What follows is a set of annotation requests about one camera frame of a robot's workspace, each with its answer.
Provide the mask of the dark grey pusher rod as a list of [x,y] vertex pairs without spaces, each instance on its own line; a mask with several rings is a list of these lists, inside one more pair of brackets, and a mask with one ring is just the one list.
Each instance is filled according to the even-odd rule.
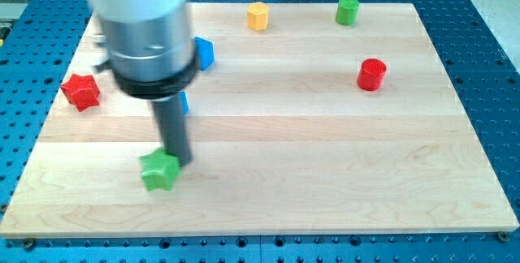
[[181,166],[186,166],[192,161],[192,153],[185,126],[182,95],[176,94],[164,101],[153,101],[152,110],[165,151],[176,157]]

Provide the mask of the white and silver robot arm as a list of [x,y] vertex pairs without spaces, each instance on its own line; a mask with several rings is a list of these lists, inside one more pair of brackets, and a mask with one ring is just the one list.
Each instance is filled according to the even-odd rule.
[[180,96],[200,68],[187,0],[88,0],[108,65],[127,95],[152,104],[165,151],[192,159]]

